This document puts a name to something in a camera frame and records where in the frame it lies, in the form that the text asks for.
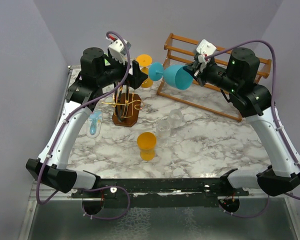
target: marble table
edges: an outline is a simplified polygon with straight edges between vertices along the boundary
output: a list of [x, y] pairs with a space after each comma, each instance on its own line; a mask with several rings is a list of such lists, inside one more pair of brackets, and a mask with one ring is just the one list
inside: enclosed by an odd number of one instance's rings
[[[70, 84], [79, 71], [78, 68], [72, 70]], [[71, 151], [68, 168], [86, 170], [102, 178], [213, 178], [233, 168], [265, 169], [270, 164], [257, 134], [248, 123], [157, 96], [160, 82], [135, 91], [145, 107], [133, 127], [115, 126], [113, 107], [99, 102], [96, 109], [103, 112], [100, 135], [87, 137], [86, 123], [83, 125]], [[163, 92], [237, 114], [220, 92], [205, 87], [193, 85], [179, 91], [165, 84]], [[111, 100], [112, 97], [105, 99], [106, 102]], [[168, 147], [157, 147], [153, 160], [143, 161], [137, 146], [138, 136], [143, 132], [155, 133], [157, 121], [166, 119], [172, 109], [180, 109], [183, 114], [177, 136], [169, 139]]]

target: brown wooden base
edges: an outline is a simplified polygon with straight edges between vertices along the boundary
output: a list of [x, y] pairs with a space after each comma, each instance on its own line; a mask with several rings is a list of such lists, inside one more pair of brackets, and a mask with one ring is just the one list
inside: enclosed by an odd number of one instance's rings
[[[124, 103], [126, 99], [126, 94], [122, 93], [121, 95], [121, 99], [120, 102]], [[135, 100], [140, 100], [141, 98], [139, 97], [138, 94], [129, 94], [129, 102], [135, 101]], [[131, 103], [128, 105], [128, 112], [127, 112], [127, 118], [124, 119], [124, 121], [119, 121], [117, 116], [115, 115], [115, 111], [113, 111], [113, 115], [112, 115], [112, 121], [114, 123], [114, 125], [116, 126], [122, 126], [122, 127], [129, 127], [131, 128], [133, 125], [135, 125], [138, 121], [138, 116], [139, 116], [139, 110], [135, 109], [135, 106], [137, 106], [137, 108], [141, 107], [141, 102], [140, 101], [136, 101], [134, 103]]]

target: wine glass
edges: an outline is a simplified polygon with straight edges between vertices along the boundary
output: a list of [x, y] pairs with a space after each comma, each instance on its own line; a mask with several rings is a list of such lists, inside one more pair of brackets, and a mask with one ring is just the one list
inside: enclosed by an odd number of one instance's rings
[[168, 146], [171, 134], [171, 126], [167, 120], [160, 120], [156, 125], [156, 134], [158, 138], [157, 146], [160, 148], [164, 148]]
[[[173, 109], [170, 111], [169, 116], [167, 118], [172, 129], [176, 129], [182, 123], [182, 112], [179, 109]], [[177, 136], [175, 130], [172, 131], [171, 137]]]

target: cable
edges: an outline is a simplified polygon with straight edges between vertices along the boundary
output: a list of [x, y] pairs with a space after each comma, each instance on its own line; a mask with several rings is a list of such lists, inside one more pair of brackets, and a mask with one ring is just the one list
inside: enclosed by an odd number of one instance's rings
[[[285, 133], [283, 131], [283, 128], [282, 126], [280, 125], [279, 123], [279, 119], [277, 117], [277, 113], [276, 113], [276, 103], [275, 103], [275, 96], [276, 96], [276, 92], [275, 92], [275, 89], [276, 89], [276, 84], [277, 84], [277, 60], [276, 60], [276, 54], [275, 54], [275, 50], [274, 48], [271, 46], [270, 43], [268, 43], [267, 41], [264, 41], [262, 39], [255, 39], [255, 40], [249, 40], [249, 41], [246, 41], [246, 42], [243, 42], [243, 43], [240, 43], [236, 46], [233, 46], [233, 47], [230, 47], [228, 49], [225, 49], [225, 50], [222, 50], [220, 52], [217, 52], [215, 54], [212, 54], [212, 55], [209, 55], [209, 56], [206, 56], [205, 59], [208, 60], [210, 58], [213, 58], [213, 57], [216, 57], [216, 56], [219, 56], [221, 54], [224, 54], [228, 51], [231, 51], [235, 48], [238, 48], [238, 47], [241, 47], [243, 45], [246, 45], [246, 44], [250, 44], [250, 43], [262, 43], [262, 44], [265, 44], [270, 52], [271, 52], [271, 55], [272, 55], [272, 66], [273, 66], [273, 69], [272, 69], [272, 98], [271, 98], [271, 112], [272, 112], [272, 115], [273, 115], [273, 118], [274, 118], [274, 122], [275, 122], [275, 125], [276, 127], [278, 128], [278, 132], [280, 134], [280, 136], [282, 137], [282, 140], [284, 142], [284, 145], [286, 146], [289, 154], [291, 155], [294, 163], [300, 168], [300, 163], [294, 153], [294, 151], [292, 150], [286, 136], [285, 136]], [[298, 199], [300, 200], [300, 197], [296, 197], [296, 196], [292, 196], [292, 198], [294, 199]]]
[[220, 204], [219, 204], [219, 208], [221, 208], [224, 213], [226, 213], [228, 215], [231, 215], [233, 217], [237, 217], [237, 218], [241, 218], [241, 219], [253, 219], [253, 218], [259, 217], [262, 214], [264, 214], [267, 211], [268, 207], [269, 207], [269, 203], [270, 203], [270, 196], [268, 195], [264, 208], [260, 212], [258, 212], [256, 214], [253, 214], [253, 215], [248, 215], [248, 216], [239, 215], [239, 214], [235, 214], [233, 212], [226, 211], [222, 208], [222, 206]]
[[46, 165], [47, 165], [47, 163], [48, 163], [48, 161], [49, 161], [49, 159], [50, 159], [50, 157], [51, 157], [51, 154], [52, 154], [52, 152], [53, 152], [53, 150], [54, 150], [54, 147], [56, 146], [57, 141], [58, 141], [58, 139], [59, 139], [59, 137], [60, 137], [60, 135], [61, 135], [61, 133], [62, 133], [64, 127], [66, 126], [66, 124], [67, 124], [68, 121], [70, 120], [70, 118], [71, 118], [77, 111], [79, 111], [80, 109], [83, 109], [83, 108], [85, 108], [86, 106], [88, 106], [88, 105], [90, 105], [90, 104], [97, 103], [100, 99], [103, 99], [103, 98], [109, 96], [110, 94], [114, 93], [118, 88], [120, 88], [121, 85], [124, 84], [125, 80], [126, 80], [127, 77], [128, 77], [129, 70], [130, 70], [130, 66], [131, 66], [131, 64], [130, 64], [130, 53], [129, 53], [128, 46], [127, 46], [125, 40], [124, 40], [118, 33], [116, 33], [115, 31], [108, 31], [108, 32], [106, 33], [106, 36], [108, 37], [110, 34], [115, 35], [116, 37], [118, 37], [118, 38], [121, 40], [121, 42], [122, 42], [122, 44], [123, 44], [123, 46], [124, 46], [124, 48], [125, 48], [125, 50], [126, 50], [127, 65], [126, 65], [126, 71], [125, 71], [125, 74], [124, 74], [122, 80], [119, 82], [119, 84], [118, 84], [114, 89], [112, 89], [111, 91], [109, 91], [109, 92], [103, 94], [102, 96], [99, 96], [99, 97], [97, 97], [97, 98], [95, 98], [95, 99], [93, 99], [93, 100], [91, 100], [91, 101], [86, 102], [85, 104], [80, 105], [79, 107], [77, 107], [75, 110], [73, 110], [73, 111], [65, 118], [65, 120], [64, 120], [64, 122], [62, 123], [62, 125], [60, 126], [60, 128], [59, 128], [57, 134], [55, 135], [55, 138], [54, 138], [54, 140], [53, 140], [53, 142], [52, 142], [52, 144], [51, 144], [51, 146], [50, 146], [50, 149], [49, 149], [49, 151], [48, 151], [48, 153], [47, 153], [47, 157], [45, 158], [45, 160], [44, 160], [44, 162], [43, 162], [43, 164], [42, 164], [42, 166], [41, 166], [39, 175], [38, 175], [38, 179], [37, 179], [37, 183], [36, 183], [36, 190], [35, 190], [35, 198], [36, 198], [37, 203], [40, 204], [40, 205], [44, 205], [44, 204], [48, 203], [49, 200], [50, 200], [50, 199], [58, 192], [58, 191], [56, 190], [51, 196], [49, 196], [49, 197], [48, 197], [46, 200], [44, 200], [44, 201], [41, 201], [41, 199], [40, 199], [39, 193], [40, 193], [40, 183], [41, 183], [42, 175], [43, 175], [44, 170], [45, 170], [45, 167], [46, 167]]
[[94, 216], [94, 215], [87, 214], [86, 211], [85, 211], [85, 209], [84, 209], [84, 206], [82, 205], [82, 210], [84, 212], [83, 216], [88, 216], [88, 217], [90, 217], [90, 219], [116, 220], [116, 219], [119, 219], [119, 218], [121, 218], [121, 217], [123, 217], [124, 215], [127, 214], [127, 212], [129, 211], [129, 208], [130, 208], [131, 200], [130, 200], [130, 195], [129, 195], [128, 191], [126, 189], [124, 189], [123, 187], [121, 187], [121, 186], [104, 186], [104, 187], [100, 187], [100, 188], [96, 188], [96, 189], [82, 189], [82, 190], [85, 191], [85, 192], [91, 193], [91, 192], [102, 191], [102, 190], [110, 189], [110, 188], [121, 189], [126, 194], [127, 199], [128, 199], [128, 204], [127, 204], [126, 209], [124, 210], [124, 212], [121, 213], [120, 215], [114, 216], [114, 217]]

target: orange cup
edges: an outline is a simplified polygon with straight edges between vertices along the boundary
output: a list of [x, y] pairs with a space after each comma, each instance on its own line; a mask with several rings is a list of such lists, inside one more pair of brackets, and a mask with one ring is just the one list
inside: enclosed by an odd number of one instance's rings
[[142, 160], [150, 161], [155, 155], [155, 146], [157, 144], [156, 136], [151, 132], [144, 132], [139, 135], [136, 143], [140, 149], [140, 157]]

